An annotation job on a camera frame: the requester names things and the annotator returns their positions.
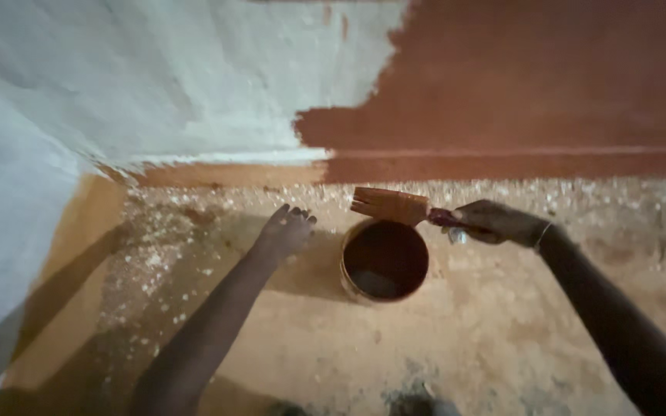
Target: floor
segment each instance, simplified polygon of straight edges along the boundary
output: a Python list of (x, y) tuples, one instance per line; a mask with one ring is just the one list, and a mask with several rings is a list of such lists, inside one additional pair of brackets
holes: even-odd
[[(553, 218), (666, 331), (666, 180), (386, 186), (428, 195), (435, 206), (491, 198)], [(383, 306), (349, 300), (339, 261), (343, 234), (363, 220), (347, 209), (353, 189), (129, 190), (98, 330), (42, 386), (62, 391), (78, 378), (82, 391), (49, 403), (72, 414), (120, 414), (161, 346), (244, 255), (266, 217), (289, 202), (311, 209), (318, 230), (257, 299), (201, 414), (253, 416), (287, 400), (317, 416), (379, 415), (399, 394), (426, 390), (464, 415), (636, 414), (530, 250), (451, 245), (421, 224), (431, 260), (418, 292)]]

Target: brown painted wall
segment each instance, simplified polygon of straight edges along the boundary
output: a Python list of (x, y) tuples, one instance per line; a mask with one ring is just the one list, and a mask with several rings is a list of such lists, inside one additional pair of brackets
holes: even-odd
[(666, 175), (666, 2), (422, 0), (358, 108), (300, 112), (326, 181)]

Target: paintbrush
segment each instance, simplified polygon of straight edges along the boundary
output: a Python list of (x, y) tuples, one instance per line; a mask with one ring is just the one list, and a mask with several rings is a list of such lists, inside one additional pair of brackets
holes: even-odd
[(395, 221), (410, 226), (428, 221), (438, 226), (474, 229), (454, 218), (450, 210), (431, 207), (427, 196), (399, 191), (357, 186), (354, 200), (351, 202), (351, 211), (378, 220)]

